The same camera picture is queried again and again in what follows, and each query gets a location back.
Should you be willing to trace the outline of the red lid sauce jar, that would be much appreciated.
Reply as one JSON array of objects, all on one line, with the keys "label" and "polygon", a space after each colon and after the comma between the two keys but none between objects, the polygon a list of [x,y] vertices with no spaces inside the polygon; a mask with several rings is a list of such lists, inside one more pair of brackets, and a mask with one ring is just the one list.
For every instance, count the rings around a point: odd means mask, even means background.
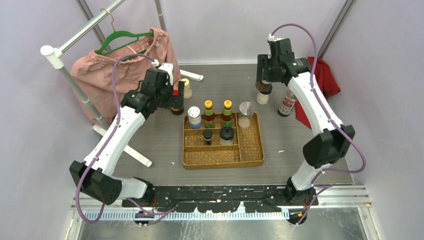
[{"label": "red lid sauce jar", "polygon": [[184,91],[173,90],[171,112],[179,116],[184,112]]}]

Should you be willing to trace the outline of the pale yellow lid jar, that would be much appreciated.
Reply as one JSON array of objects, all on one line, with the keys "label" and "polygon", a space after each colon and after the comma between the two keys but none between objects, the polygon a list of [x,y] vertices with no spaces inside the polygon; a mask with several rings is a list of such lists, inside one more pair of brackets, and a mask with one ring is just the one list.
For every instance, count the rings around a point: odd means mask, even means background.
[{"label": "pale yellow lid jar", "polygon": [[182,78],[180,81],[184,84],[183,98],[185,100],[190,99],[193,96],[190,80],[188,78]]}]

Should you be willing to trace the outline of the silver lid pepper jar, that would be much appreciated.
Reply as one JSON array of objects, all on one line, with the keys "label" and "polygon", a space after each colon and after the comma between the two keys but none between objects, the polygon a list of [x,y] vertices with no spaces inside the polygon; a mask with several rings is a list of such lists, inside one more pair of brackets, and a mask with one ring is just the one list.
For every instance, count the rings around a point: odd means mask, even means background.
[{"label": "silver lid pepper jar", "polygon": [[191,106],[187,110],[189,126],[192,129],[200,129],[203,125],[201,110],[197,106]]}]

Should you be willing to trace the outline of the white lid sauce jar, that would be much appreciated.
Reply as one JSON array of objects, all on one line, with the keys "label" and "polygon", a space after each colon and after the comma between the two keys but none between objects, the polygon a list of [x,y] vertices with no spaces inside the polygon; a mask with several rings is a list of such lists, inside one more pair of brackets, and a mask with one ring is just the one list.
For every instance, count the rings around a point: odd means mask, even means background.
[{"label": "white lid sauce jar", "polygon": [[267,83],[263,83],[259,81],[255,82],[255,87],[263,95],[269,95],[273,89],[273,86],[271,83],[267,84]]}]

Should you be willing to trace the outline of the yellow cap sauce bottle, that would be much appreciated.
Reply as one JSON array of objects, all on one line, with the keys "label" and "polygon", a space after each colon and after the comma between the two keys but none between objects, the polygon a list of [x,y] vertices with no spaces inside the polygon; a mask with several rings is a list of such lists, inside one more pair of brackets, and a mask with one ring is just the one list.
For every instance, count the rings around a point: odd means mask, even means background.
[{"label": "yellow cap sauce bottle", "polygon": [[204,102],[204,118],[203,118],[203,124],[205,128],[214,128],[215,123],[215,112],[213,109],[213,102],[211,100],[206,100]]},{"label": "yellow cap sauce bottle", "polygon": [[232,126],[233,124],[233,111],[232,111],[232,101],[231,100],[225,100],[223,103],[223,110],[221,113],[221,125],[223,127],[226,126]]}]

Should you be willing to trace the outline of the clear vinegar bottle red label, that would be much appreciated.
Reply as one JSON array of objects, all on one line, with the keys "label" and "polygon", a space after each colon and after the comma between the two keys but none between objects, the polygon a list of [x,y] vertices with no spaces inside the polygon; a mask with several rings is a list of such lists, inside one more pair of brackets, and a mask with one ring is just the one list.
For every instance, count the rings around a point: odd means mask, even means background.
[{"label": "clear vinegar bottle red label", "polygon": [[297,98],[292,90],[287,88],[284,97],[278,107],[278,114],[282,117],[287,117],[291,114],[295,103],[297,101]]}]

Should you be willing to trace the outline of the small black cap bottle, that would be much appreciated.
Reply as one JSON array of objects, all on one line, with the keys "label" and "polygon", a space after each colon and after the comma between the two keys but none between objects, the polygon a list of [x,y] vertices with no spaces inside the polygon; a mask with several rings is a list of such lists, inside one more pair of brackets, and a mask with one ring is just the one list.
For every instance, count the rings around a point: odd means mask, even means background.
[{"label": "small black cap bottle", "polygon": [[204,143],[207,146],[210,146],[212,144],[213,132],[210,129],[205,129],[202,135],[203,135]]}]

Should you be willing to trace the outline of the red cloth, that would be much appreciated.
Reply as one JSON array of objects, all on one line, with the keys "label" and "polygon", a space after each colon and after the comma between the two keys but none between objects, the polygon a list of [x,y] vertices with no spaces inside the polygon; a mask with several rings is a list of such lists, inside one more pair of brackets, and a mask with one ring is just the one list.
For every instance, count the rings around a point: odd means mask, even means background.
[{"label": "red cloth", "polygon": [[[326,100],[341,91],[339,85],[337,84],[333,76],[330,66],[319,57],[317,58],[314,75],[319,89],[321,90]],[[294,107],[296,119],[309,129],[311,129],[311,124],[305,114],[303,107],[301,106],[298,100],[296,101]]]}]

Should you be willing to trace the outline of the woven divided tray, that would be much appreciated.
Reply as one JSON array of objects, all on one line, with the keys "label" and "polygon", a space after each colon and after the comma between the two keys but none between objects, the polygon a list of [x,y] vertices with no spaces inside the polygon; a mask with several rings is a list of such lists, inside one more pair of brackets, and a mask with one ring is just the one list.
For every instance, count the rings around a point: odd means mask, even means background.
[{"label": "woven divided tray", "polygon": [[220,144],[221,114],[215,115],[211,144],[207,145],[203,132],[206,128],[191,128],[189,117],[183,120],[182,163],[186,170],[256,167],[264,163],[264,148],[258,114],[253,113],[250,128],[239,130],[239,114],[232,114],[234,138],[232,144]]}]

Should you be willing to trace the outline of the silver lid tall glass jar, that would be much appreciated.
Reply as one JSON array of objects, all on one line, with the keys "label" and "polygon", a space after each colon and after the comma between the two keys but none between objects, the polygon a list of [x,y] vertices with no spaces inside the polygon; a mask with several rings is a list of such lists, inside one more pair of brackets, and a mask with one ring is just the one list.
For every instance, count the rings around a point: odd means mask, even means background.
[{"label": "silver lid tall glass jar", "polygon": [[252,125],[252,118],[255,113],[255,106],[250,101],[244,101],[239,105],[238,127],[241,131],[247,131]]}]

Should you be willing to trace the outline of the black lid spice grinder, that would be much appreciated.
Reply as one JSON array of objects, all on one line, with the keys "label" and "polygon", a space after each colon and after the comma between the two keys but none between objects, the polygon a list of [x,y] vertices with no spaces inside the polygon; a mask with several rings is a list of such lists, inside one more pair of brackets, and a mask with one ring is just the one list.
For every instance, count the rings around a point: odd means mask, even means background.
[{"label": "black lid spice grinder", "polygon": [[219,132],[219,143],[223,146],[234,143],[235,131],[231,126],[223,126]]}]

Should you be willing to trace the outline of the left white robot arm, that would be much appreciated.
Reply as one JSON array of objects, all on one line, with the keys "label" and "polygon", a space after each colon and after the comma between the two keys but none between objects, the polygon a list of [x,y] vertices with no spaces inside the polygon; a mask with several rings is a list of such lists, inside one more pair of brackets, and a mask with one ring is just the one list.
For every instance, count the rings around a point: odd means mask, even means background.
[{"label": "left white robot arm", "polygon": [[69,168],[77,186],[84,193],[105,205],[116,200],[133,198],[140,206],[149,206],[154,199],[153,186],[141,178],[118,178],[113,173],[117,162],[136,131],[157,109],[181,109],[184,86],[174,91],[174,65],[164,62],[147,69],[140,87],[128,91],[119,104],[111,126],[94,150]]}]

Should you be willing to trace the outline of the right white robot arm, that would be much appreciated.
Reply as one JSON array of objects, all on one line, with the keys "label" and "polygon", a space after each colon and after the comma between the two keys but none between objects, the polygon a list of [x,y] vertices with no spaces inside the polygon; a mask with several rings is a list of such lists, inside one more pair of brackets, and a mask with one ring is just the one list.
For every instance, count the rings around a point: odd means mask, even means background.
[{"label": "right white robot arm", "polygon": [[343,158],[355,130],[334,114],[317,84],[314,70],[305,58],[295,58],[288,38],[268,36],[269,54],[257,57],[255,86],[262,94],[271,92],[273,83],[283,83],[302,106],[311,126],[313,138],[304,145],[304,161],[287,180],[286,200],[298,205],[313,192],[318,173]]}]

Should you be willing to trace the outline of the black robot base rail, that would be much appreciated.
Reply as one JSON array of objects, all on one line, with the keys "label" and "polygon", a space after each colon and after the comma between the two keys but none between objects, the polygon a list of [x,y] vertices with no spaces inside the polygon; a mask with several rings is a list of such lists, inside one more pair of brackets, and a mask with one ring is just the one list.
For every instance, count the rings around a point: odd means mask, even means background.
[{"label": "black robot base rail", "polygon": [[315,189],[296,192],[285,185],[153,186],[142,199],[123,200],[125,208],[153,207],[158,212],[201,214],[278,213],[292,206],[288,221],[302,224],[317,205]]}]

